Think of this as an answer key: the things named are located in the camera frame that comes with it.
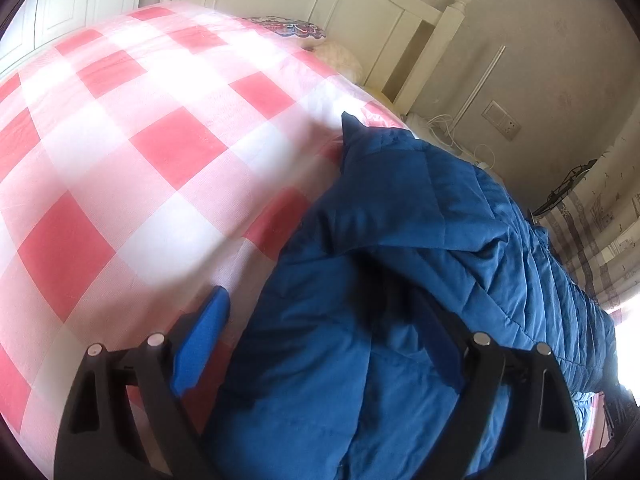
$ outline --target curtain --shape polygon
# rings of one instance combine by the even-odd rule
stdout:
[[[631,308],[625,302],[640,292],[640,104],[586,177],[539,222],[575,283],[623,322]]]

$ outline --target wall outlet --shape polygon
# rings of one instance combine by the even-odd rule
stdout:
[[[520,125],[497,102],[491,101],[482,117],[489,121],[507,140],[513,140],[520,131]]]

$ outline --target blue fabric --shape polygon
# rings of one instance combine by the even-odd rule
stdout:
[[[501,345],[549,343],[586,412],[613,323],[546,233],[484,171],[408,131],[342,120],[342,176],[283,248],[202,437],[224,478],[410,479],[458,398],[455,370],[439,371],[457,366],[450,346],[435,362],[424,349],[444,338],[428,301]],[[491,459],[507,402],[503,388],[470,472]]]
[[[225,288],[214,288],[206,303],[174,358],[174,374],[170,386],[177,397],[198,382],[229,318],[229,293]]]

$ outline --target red and white checkered fabric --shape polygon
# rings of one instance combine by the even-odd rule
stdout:
[[[345,110],[400,125],[312,54],[182,3],[84,29],[0,86],[0,412],[46,475],[86,347],[137,345],[223,285],[230,321],[185,398],[202,427],[280,248],[338,175]]]

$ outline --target headboard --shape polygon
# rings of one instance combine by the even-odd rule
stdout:
[[[273,15],[319,25],[355,54],[365,86],[385,94],[396,112],[405,114],[464,20],[470,0],[456,0],[444,11],[420,0],[185,1],[239,17]]]

